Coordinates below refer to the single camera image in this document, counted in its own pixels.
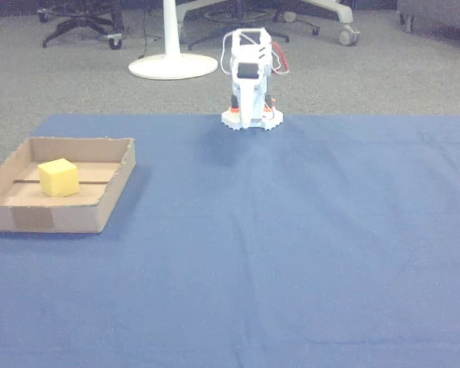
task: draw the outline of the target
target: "round base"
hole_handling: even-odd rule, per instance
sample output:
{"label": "round base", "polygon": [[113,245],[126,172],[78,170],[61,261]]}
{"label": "round base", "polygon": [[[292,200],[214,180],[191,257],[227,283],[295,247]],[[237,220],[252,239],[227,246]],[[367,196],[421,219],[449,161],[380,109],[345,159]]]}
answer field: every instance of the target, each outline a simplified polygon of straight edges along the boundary
{"label": "round base", "polygon": [[131,74],[157,80],[176,80],[201,77],[216,70],[217,60],[212,57],[181,54],[167,57],[165,54],[144,57],[130,64]]}
{"label": "round base", "polygon": [[[233,130],[240,130],[243,127],[240,121],[240,113],[233,113],[231,110],[226,110],[222,114],[222,122]],[[273,111],[266,113],[262,120],[252,121],[249,128],[271,130],[281,123],[283,123],[283,113],[273,107]]]}

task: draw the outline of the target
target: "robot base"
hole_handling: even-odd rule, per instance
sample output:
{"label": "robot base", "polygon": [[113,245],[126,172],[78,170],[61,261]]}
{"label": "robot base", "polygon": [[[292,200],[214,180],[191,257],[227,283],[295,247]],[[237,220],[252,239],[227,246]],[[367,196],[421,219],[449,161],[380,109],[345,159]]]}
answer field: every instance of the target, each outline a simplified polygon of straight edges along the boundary
{"label": "robot base", "polygon": [[[233,113],[231,109],[226,110],[222,114],[222,122],[227,127],[231,127],[233,130],[240,130],[243,127],[242,122],[240,121],[240,113]],[[271,130],[281,123],[283,123],[283,113],[273,107],[271,112],[264,114],[261,121],[251,122],[249,128],[263,128],[264,130]]]}

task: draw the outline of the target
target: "caster wheel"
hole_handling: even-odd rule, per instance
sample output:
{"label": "caster wheel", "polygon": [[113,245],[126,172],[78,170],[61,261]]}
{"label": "caster wheel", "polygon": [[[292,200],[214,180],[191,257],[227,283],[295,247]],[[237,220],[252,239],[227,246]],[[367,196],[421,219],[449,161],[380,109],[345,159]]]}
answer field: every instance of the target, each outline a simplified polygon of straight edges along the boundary
{"label": "caster wheel", "polygon": [[109,40],[109,47],[111,50],[119,50],[122,46],[123,42],[121,40],[119,40],[117,43],[113,38]]}
{"label": "caster wheel", "polygon": [[293,13],[291,11],[285,11],[283,13],[284,23],[293,23],[296,20],[297,20],[297,13]]}
{"label": "caster wheel", "polygon": [[353,46],[358,43],[360,33],[350,25],[345,25],[339,32],[339,43],[343,46]]}
{"label": "caster wheel", "polygon": [[41,23],[48,23],[49,17],[48,17],[47,14],[45,14],[45,13],[38,13],[38,16],[39,16],[39,21],[40,21]]}

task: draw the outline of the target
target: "white pole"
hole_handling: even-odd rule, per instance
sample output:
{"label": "white pole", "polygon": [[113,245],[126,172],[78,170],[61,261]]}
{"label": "white pole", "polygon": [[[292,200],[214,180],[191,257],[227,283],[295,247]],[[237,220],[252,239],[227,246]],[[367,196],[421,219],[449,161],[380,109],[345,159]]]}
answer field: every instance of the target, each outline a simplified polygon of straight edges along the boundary
{"label": "white pole", "polygon": [[137,77],[176,80],[201,77],[218,67],[217,60],[197,54],[181,54],[176,0],[163,0],[163,29],[166,53],[135,60],[129,66]]}
{"label": "white pole", "polygon": [[166,39],[166,55],[177,58],[181,54],[179,31],[177,30],[176,2],[163,0],[163,30]]}

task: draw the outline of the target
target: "table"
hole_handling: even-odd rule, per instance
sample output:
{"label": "table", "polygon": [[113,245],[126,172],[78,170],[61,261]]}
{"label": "table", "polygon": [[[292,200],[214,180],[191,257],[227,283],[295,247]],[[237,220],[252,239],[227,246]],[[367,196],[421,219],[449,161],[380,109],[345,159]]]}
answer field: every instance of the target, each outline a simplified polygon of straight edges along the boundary
{"label": "table", "polygon": [[460,366],[460,117],[53,116],[136,139],[103,233],[0,235],[0,366]]}

